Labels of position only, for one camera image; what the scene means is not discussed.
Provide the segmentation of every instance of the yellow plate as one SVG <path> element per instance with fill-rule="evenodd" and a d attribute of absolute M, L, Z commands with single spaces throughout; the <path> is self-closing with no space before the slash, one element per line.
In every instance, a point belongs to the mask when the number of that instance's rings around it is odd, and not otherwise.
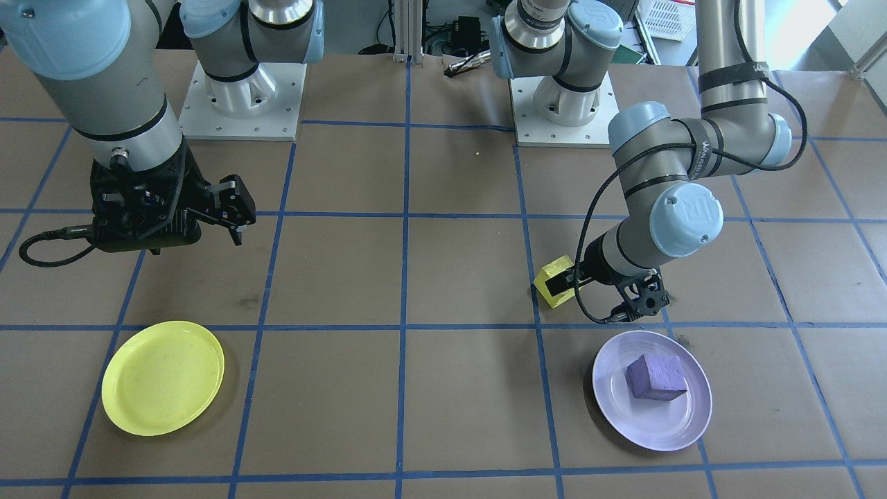
<path fill-rule="evenodd" d="M 162 435 L 199 416 L 223 374 L 224 353 L 212 333 L 192 322 L 161 322 L 114 354 L 102 380 L 102 403 L 125 432 Z"/>

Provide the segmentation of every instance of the wire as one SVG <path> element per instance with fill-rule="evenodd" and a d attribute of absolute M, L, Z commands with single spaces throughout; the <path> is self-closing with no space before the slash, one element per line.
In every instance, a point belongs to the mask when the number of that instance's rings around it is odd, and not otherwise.
<path fill-rule="evenodd" d="M 77 253 L 76 255 L 74 255 L 72 257 L 65 258 L 64 260 L 57 260 L 54 262 L 45 262 L 42 260 L 35 260 L 28 255 L 27 251 L 31 248 L 31 246 L 34 246 L 36 243 L 38 243 L 40 241 L 54 241 L 57 239 L 64 239 L 63 237 L 61 237 L 59 235 L 59 231 L 46 231 L 44 233 L 40 233 L 38 235 L 31 236 L 26 241 L 21 243 L 21 246 L 19 246 L 19 257 L 22 260 L 24 260 L 25 263 L 27 263 L 29 265 L 42 267 L 42 268 L 55 268 L 55 267 L 61 267 L 63 265 L 73 264 L 77 260 L 89 255 L 90 252 L 92 252 L 96 248 L 95 246 L 90 244 L 90 246 L 87 249 L 84 249 L 80 253 Z"/>
<path fill-rule="evenodd" d="M 397 46 L 397 38 L 394 35 L 394 0 L 389 0 L 389 25 L 391 26 L 391 46 Z"/>
<path fill-rule="evenodd" d="M 745 62 L 755 62 L 753 58 L 751 58 L 751 54 L 749 54 L 749 48 L 745 44 L 745 38 L 742 36 L 742 26 L 740 26 L 739 22 L 739 14 L 740 7 L 742 5 L 742 0 L 736 0 L 736 3 L 733 5 L 733 29 L 736 32 L 736 41 L 739 43 L 739 50 L 742 53 L 742 58 L 745 59 Z M 772 82 L 770 78 L 761 78 L 767 87 L 775 91 L 776 93 L 782 95 L 791 105 L 796 109 L 797 115 L 801 118 L 801 145 L 797 149 L 797 153 L 795 153 L 795 157 L 791 158 L 791 160 L 785 164 L 780 166 L 775 166 L 772 168 L 768 168 L 761 165 L 755 165 L 750 162 L 746 162 L 740 158 L 737 158 L 733 154 L 724 153 L 723 151 L 712 151 L 714 154 L 719 154 L 724 156 L 727 159 L 738 162 L 739 164 L 749 166 L 751 168 L 755 168 L 757 170 L 763 171 L 780 171 L 785 170 L 793 166 L 798 160 L 801 159 L 801 154 L 804 153 L 804 150 L 807 148 L 807 115 L 804 113 L 804 108 L 801 107 L 801 103 L 795 99 L 795 96 L 791 95 L 788 91 Z"/>
<path fill-rule="evenodd" d="M 579 308 L 582 310 L 582 313 L 585 314 L 585 317 L 589 318 L 592 322 L 597 324 L 609 324 L 613 322 L 609 317 L 606 319 L 598 319 L 594 317 L 588 310 L 585 308 L 585 304 L 582 302 L 582 296 L 579 294 L 579 261 L 582 259 L 582 249 L 585 246 L 585 235 L 588 232 L 588 225 L 592 221 L 592 214 L 594 213 L 594 208 L 597 206 L 598 201 L 600 201 L 600 197 L 604 194 L 604 191 L 607 190 L 607 187 L 616 179 L 623 171 L 628 169 L 628 167 L 632 166 L 636 162 L 641 159 L 653 154 L 658 153 L 660 151 L 670 150 L 670 149 L 693 149 L 695 145 L 689 143 L 680 143 L 680 142 L 672 142 L 669 144 L 661 144 L 659 146 L 650 147 L 646 151 L 635 155 L 632 159 L 625 162 L 622 166 L 616 169 L 612 175 L 607 177 L 604 180 L 604 183 L 598 189 L 598 192 L 592 198 L 592 204 L 588 207 L 588 213 L 585 214 L 585 221 L 582 223 L 582 230 L 579 232 L 579 244 L 576 248 L 576 263 L 572 267 L 572 277 L 573 277 L 573 291 L 576 293 L 576 301 L 579 303 Z"/>

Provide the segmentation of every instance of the yellow foam block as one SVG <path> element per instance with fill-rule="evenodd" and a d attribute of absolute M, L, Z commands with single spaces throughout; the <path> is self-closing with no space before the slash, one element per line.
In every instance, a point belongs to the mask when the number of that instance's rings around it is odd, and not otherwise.
<path fill-rule="evenodd" d="M 551 293 L 548 292 L 548 287 L 546 286 L 546 281 L 572 266 L 573 259 L 564 255 L 542 267 L 539 270 L 539 273 L 536 274 L 536 279 L 533 280 L 533 285 L 536 286 L 536 291 L 538 291 L 539 295 L 546 300 L 548 306 L 555 308 L 557 305 L 569 301 L 576 295 L 576 292 L 570 288 L 559 295 L 551 296 Z"/>

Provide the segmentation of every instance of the purple cube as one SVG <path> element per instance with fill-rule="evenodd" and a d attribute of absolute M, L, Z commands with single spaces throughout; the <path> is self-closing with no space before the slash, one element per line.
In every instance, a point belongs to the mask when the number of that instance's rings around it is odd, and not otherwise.
<path fill-rule="evenodd" d="M 628 367 L 628 384 L 635 399 L 675 400 L 687 392 L 677 355 L 644 353 Z"/>

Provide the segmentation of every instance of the white plastic basket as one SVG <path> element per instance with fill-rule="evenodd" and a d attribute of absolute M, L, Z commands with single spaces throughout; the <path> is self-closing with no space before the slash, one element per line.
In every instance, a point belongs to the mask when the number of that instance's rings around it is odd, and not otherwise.
<path fill-rule="evenodd" d="M 640 0 L 638 14 L 656 38 L 680 41 L 696 28 L 693 0 Z"/>

